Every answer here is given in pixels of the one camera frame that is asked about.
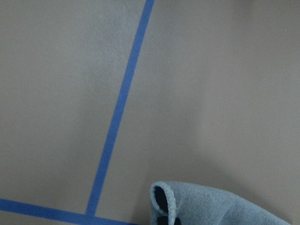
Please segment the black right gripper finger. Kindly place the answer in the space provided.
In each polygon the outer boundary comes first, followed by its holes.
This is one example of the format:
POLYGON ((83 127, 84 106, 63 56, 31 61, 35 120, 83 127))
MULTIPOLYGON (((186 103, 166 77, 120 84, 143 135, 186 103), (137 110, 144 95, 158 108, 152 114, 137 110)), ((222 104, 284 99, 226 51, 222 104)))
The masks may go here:
MULTIPOLYGON (((157 225, 169 225, 168 217, 158 217, 157 225)), ((181 220, 179 218, 176 218, 173 225, 181 225, 181 220)))

